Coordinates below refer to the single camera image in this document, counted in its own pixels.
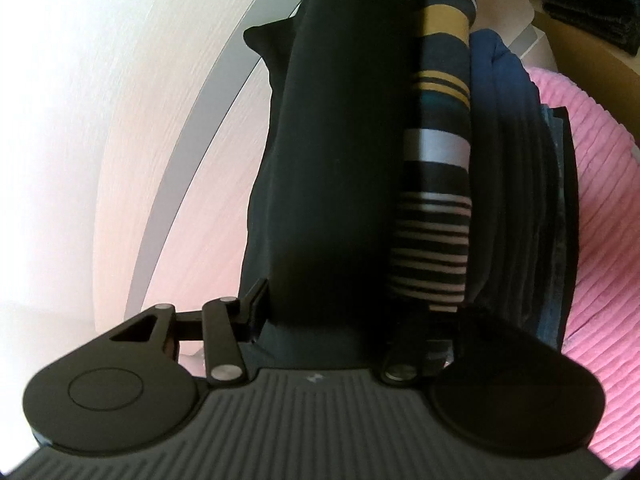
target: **black folded garment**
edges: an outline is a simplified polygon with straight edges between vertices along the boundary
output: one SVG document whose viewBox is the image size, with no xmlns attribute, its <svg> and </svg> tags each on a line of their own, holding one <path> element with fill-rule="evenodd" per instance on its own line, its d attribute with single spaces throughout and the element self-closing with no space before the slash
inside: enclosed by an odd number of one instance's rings
<svg viewBox="0 0 640 480">
<path fill-rule="evenodd" d="M 632 56 L 640 48 L 640 0 L 543 0 L 545 12 Z"/>
</svg>

